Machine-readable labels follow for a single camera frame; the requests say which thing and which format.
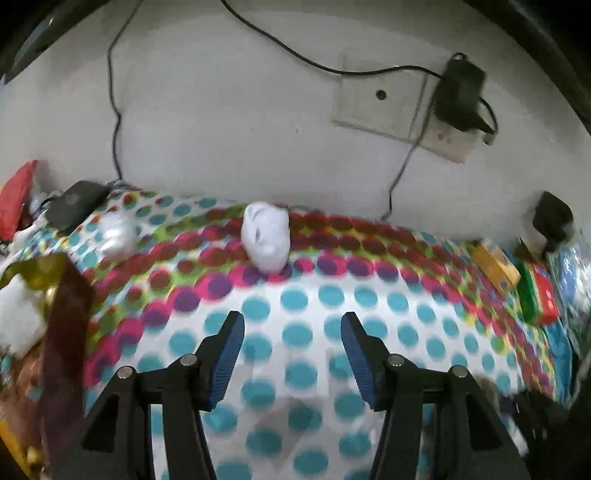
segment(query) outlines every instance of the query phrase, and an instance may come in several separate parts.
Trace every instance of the black cable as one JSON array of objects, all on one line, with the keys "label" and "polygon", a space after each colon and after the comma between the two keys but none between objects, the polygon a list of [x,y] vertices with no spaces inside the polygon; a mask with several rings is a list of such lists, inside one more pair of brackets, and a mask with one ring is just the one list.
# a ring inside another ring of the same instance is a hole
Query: black cable
[{"label": "black cable", "polygon": [[261,35],[263,35],[266,38],[268,38],[269,40],[275,42],[281,48],[284,48],[289,53],[291,53],[294,57],[300,59],[303,62],[306,62],[308,65],[312,65],[313,67],[315,67],[317,69],[324,70],[325,72],[336,73],[338,75],[348,75],[348,76],[362,77],[362,76],[370,76],[370,75],[379,75],[381,73],[401,72],[403,70],[406,70],[406,71],[413,70],[415,72],[428,73],[429,75],[432,75],[435,78],[441,78],[441,75],[439,75],[437,72],[434,72],[432,70],[429,70],[429,69],[427,69],[425,67],[421,67],[420,65],[396,65],[394,67],[387,67],[387,68],[379,69],[379,70],[367,70],[367,71],[364,71],[364,72],[351,72],[349,70],[338,70],[338,69],[332,69],[330,67],[325,67],[324,65],[321,65],[320,63],[317,63],[314,60],[310,60],[310,59],[304,57],[301,53],[297,53],[293,48],[288,47],[287,45],[285,45],[277,37],[274,37],[269,32],[266,32],[262,28],[259,28],[256,25],[250,23],[246,18],[244,18],[241,14],[239,14],[236,10],[234,10],[228,4],[228,2],[226,0],[220,0],[220,1],[222,2],[223,6],[226,7],[226,9],[232,15],[234,15],[234,17],[236,17],[240,22],[244,23],[247,27],[249,27],[249,28],[251,28],[251,29],[259,32]]},{"label": "black cable", "polygon": [[[418,115],[418,111],[421,107],[421,103],[423,102],[423,97],[425,96],[426,87],[427,87],[427,78],[425,78],[425,81],[423,81],[423,87],[421,88],[421,93],[418,98],[417,109],[415,110],[415,118]],[[408,163],[410,162],[410,159],[413,156],[414,151],[421,144],[421,142],[423,141],[423,138],[425,138],[425,134],[427,133],[427,127],[429,126],[429,120],[431,118],[431,111],[433,110],[433,105],[435,104],[435,91],[436,90],[437,90],[437,88],[433,89],[433,93],[431,94],[431,98],[429,99],[429,103],[427,105],[427,110],[425,111],[425,117],[423,119],[423,126],[421,127],[421,132],[419,133],[417,139],[414,141],[414,143],[412,144],[412,146],[408,150],[407,156],[404,158],[404,162],[402,162],[402,167],[400,167],[400,170],[398,170],[398,174],[396,175],[396,178],[390,184],[390,188],[388,190],[388,212],[384,213],[382,215],[382,218],[380,218],[380,220],[382,222],[385,222],[388,219],[388,217],[390,215],[392,215],[392,192],[398,186],[398,183],[402,179],[402,175],[404,175],[404,172],[406,171],[406,169],[408,167]]]},{"label": "black cable", "polygon": [[115,45],[117,45],[117,42],[119,41],[121,35],[125,31],[125,29],[129,26],[129,24],[131,23],[131,21],[133,20],[133,18],[135,16],[135,14],[138,12],[139,8],[141,7],[141,5],[143,3],[144,3],[144,0],[138,0],[138,3],[134,7],[134,9],[131,11],[129,16],[127,17],[127,20],[125,21],[125,23],[123,24],[123,26],[119,30],[119,33],[117,33],[117,35],[113,39],[113,42],[111,42],[111,44],[109,45],[109,48],[107,49],[107,67],[108,67],[108,76],[109,76],[109,102],[111,103],[111,108],[113,109],[113,113],[117,117],[117,120],[115,122],[115,128],[113,129],[111,150],[112,150],[112,155],[113,155],[113,164],[115,166],[115,170],[117,171],[117,177],[120,180],[123,179],[123,173],[121,172],[121,165],[119,165],[119,158],[117,157],[117,147],[116,146],[117,146],[117,136],[119,135],[119,129],[121,128],[122,115],[121,115],[121,112],[119,111],[119,109],[117,108],[117,106],[115,105],[115,96],[113,94],[113,58],[112,58],[112,55],[113,55],[113,49],[115,48]]},{"label": "black cable", "polygon": [[492,125],[493,125],[493,130],[495,131],[494,135],[497,135],[499,133],[499,122],[496,120],[496,115],[494,110],[492,109],[492,107],[490,106],[490,104],[484,100],[484,98],[480,97],[480,103],[484,106],[484,108],[486,108],[486,110],[488,111],[488,114],[491,116],[491,120],[492,120]]}]

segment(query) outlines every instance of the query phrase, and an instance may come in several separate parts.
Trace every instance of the black power adapter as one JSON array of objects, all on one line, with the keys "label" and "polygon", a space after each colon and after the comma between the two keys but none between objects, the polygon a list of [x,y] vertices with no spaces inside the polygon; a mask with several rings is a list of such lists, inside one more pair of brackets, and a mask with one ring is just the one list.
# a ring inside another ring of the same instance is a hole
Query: black power adapter
[{"label": "black power adapter", "polygon": [[451,59],[435,90],[435,116],[456,130],[495,131],[478,114],[486,73],[466,59]]}]

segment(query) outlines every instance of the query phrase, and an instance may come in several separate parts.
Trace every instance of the wall socket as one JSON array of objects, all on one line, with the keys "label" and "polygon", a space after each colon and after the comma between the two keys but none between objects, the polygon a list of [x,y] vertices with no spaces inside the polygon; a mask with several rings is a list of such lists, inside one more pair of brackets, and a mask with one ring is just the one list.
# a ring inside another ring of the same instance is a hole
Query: wall socket
[{"label": "wall socket", "polygon": [[[360,60],[355,52],[343,55],[345,70],[376,70],[387,67]],[[409,143],[416,141],[423,127],[429,99],[437,79],[429,77],[418,105],[426,74],[391,72],[369,77],[342,76],[335,95],[333,120],[341,125],[388,135]],[[421,146],[455,163],[464,163],[482,132],[460,132],[433,114]]]}]

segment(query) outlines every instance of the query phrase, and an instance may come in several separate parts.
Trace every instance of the red pillow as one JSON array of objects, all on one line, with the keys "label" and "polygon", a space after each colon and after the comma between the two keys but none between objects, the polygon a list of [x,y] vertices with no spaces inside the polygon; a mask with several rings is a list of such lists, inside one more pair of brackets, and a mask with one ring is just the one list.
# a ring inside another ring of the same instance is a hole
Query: red pillow
[{"label": "red pillow", "polygon": [[12,242],[21,218],[22,206],[31,188],[37,160],[25,163],[8,180],[0,192],[0,238]]}]

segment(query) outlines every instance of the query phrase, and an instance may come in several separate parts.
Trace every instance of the polka dot bedsheet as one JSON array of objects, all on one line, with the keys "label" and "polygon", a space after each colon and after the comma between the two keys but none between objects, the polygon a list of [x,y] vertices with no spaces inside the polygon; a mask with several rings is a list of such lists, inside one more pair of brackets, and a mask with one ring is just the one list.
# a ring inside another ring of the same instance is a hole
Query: polka dot bedsheet
[{"label": "polka dot bedsheet", "polygon": [[[522,321],[515,297],[496,295],[464,245],[291,212],[289,263],[261,275],[240,243],[244,207],[121,190],[71,235],[33,237],[23,259],[67,251],[95,289],[87,409],[119,367],[165,367],[217,333],[230,310],[245,317],[244,343],[226,397],[202,415],[219,480],[367,478],[384,414],[370,411],[353,378],[340,338],[348,311],[420,367],[460,364],[504,393],[527,384],[553,394],[545,335]],[[98,253],[98,225],[111,210],[128,212],[141,238],[118,265]],[[424,407],[417,478],[430,478],[431,411]],[[152,409],[152,442],[156,478],[167,480],[161,407]]]}]

